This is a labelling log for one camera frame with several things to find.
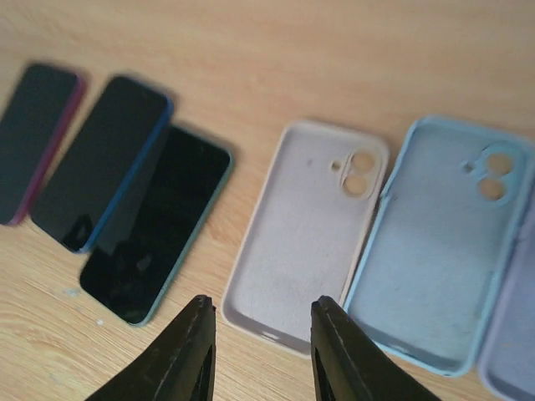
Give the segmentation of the black phone blue edge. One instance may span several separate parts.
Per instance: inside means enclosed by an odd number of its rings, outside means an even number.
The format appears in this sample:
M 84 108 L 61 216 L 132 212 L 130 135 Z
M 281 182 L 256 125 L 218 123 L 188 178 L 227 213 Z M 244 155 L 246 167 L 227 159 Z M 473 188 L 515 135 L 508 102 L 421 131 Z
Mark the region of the black phone blue edge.
M 110 78 L 30 211 L 67 250 L 86 252 L 174 111 L 165 92 Z

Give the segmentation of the black phone green edge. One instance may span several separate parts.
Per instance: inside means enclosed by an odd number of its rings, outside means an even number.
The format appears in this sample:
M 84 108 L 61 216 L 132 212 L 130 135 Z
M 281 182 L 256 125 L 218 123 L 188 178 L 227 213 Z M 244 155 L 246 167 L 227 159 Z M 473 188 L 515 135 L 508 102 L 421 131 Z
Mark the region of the black phone green edge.
M 233 167 L 230 147 L 191 124 L 156 140 L 95 241 L 81 288 L 129 325 L 158 309 Z

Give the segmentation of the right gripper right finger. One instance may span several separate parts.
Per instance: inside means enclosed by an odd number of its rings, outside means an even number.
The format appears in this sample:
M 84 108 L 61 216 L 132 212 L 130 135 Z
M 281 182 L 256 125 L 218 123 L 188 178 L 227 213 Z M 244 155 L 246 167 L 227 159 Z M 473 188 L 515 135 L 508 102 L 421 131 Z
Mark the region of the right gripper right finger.
M 331 297 L 311 304 L 311 358 L 317 400 L 437 400 L 391 361 Z

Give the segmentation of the black phone magenta edge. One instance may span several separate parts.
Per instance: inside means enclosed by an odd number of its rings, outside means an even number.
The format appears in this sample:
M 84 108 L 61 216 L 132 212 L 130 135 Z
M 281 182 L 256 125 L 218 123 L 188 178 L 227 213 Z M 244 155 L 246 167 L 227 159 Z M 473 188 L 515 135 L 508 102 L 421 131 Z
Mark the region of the black phone magenta edge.
M 78 108 L 85 81 L 74 71 L 29 63 L 1 116 L 1 223 L 25 217 Z

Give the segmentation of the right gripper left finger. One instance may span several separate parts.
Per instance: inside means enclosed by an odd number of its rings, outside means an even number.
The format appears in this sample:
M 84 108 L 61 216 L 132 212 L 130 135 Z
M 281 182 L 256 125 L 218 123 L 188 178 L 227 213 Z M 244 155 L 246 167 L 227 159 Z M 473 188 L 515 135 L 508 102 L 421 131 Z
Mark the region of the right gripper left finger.
M 193 297 L 132 363 L 89 400 L 211 400 L 216 367 L 216 309 Z

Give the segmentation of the lilac phone case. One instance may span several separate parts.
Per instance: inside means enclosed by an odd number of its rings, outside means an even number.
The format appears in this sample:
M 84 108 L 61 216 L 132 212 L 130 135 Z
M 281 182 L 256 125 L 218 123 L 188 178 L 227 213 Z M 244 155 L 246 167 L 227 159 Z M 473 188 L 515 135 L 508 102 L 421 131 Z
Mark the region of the lilac phone case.
M 477 366 L 505 400 L 534 399 L 534 207 L 525 216 Z

